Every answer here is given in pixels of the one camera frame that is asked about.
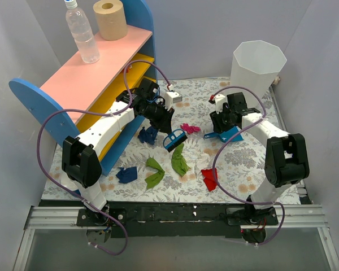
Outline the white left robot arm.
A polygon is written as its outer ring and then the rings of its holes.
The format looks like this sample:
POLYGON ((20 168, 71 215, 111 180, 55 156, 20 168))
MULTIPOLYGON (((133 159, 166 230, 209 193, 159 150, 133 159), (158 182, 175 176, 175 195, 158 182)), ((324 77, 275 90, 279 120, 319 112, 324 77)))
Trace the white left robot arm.
POLYGON ((98 181, 102 175, 99 157, 109 150, 108 143, 137 116, 148 119, 157 131, 170 134, 173 105, 181 100, 179 93, 160 92, 157 83, 145 78, 139 87, 118 95, 105 116, 89 129, 64 140, 60 180, 74 183, 91 209, 89 218, 95 225, 102 226, 109 218, 98 181))

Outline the blue hand brush black bristles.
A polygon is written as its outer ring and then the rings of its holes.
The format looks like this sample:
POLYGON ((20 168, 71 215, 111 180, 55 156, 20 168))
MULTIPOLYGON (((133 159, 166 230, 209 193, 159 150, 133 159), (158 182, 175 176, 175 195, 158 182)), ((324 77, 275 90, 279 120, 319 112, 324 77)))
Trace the blue hand brush black bristles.
POLYGON ((168 151, 173 151, 177 146, 184 143, 187 139, 186 132, 182 129, 176 129, 163 140, 163 147, 168 151))

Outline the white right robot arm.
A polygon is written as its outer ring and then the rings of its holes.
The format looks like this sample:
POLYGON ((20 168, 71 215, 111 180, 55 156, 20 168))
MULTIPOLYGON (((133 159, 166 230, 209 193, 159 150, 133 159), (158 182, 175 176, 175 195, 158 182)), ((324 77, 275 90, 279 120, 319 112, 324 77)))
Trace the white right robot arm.
POLYGON ((290 134, 267 121, 263 112, 247 106, 242 92, 212 95, 210 103, 216 110, 210 113, 215 132, 231 128, 247 130, 266 149, 265 179, 240 207, 226 209, 230 225, 277 223, 273 207, 281 194, 310 174, 306 142, 303 135, 290 134))

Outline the blue plastic dustpan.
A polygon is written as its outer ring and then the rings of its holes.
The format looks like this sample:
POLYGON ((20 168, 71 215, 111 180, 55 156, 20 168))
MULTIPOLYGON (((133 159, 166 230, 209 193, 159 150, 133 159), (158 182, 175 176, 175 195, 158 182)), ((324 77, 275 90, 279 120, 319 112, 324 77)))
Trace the blue plastic dustpan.
POLYGON ((239 128, 237 126, 232 127, 226 132, 222 133, 207 133, 203 136, 204 139, 209 139, 209 138, 218 138, 220 139, 221 142, 226 143, 231 137, 233 137, 237 132, 239 131, 239 128))

